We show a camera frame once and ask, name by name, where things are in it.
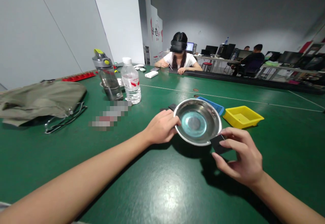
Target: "white box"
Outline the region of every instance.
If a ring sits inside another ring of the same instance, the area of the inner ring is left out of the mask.
[[[157,75],[158,75],[158,72],[157,71],[152,71],[152,72],[149,72],[149,73],[145,74],[145,77],[147,77],[147,78],[153,78],[153,77],[155,77]]]

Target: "bottle label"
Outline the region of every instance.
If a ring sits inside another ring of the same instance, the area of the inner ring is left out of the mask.
[[[123,78],[124,87],[134,88],[140,85],[139,78]]]

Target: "blue tray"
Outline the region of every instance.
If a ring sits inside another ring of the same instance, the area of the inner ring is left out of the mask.
[[[213,106],[213,108],[215,108],[217,110],[217,112],[219,113],[220,116],[222,115],[222,113],[224,111],[224,107],[223,106],[218,105],[218,104],[216,104],[214,102],[211,102],[210,100],[207,100],[207,99],[205,99],[203,97],[197,97],[197,99],[201,99],[201,100],[204,100],[205,102],[208,102],[210,105]]]

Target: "banner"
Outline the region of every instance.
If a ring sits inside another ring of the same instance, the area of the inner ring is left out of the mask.
[[[149,35],[150,65],[164,57],[163,53],[163,20],[159,18],[157,9],[146,0],[147,26]]]

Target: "hand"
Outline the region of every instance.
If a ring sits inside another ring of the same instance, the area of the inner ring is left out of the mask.
[[[227,136],[228,139],[220,141],[220,144],[223,147],[234,149],[237,153],[237,161],[226,163],[220,155],[212,153],[217,167],[247,187],[259,183],[264,175],[262,155],[256,148],[250,134],[247,131],[232,127],[223,129],[221,134]]]
[[[187,67],[181,67],[180,69],[178,69],[177,73],[180,75],[183,75],[183,73],[187,70]]]
[[[162,68],[167,68],[169,66],[169,63],[163,61],[162,63],[160,63],[160,67]]]
[[[166,143],[177,133],[175,125],[180,126],[178,116],[174,117],[172,110],[163,110],[151,120],[143,132],[151,144]]]

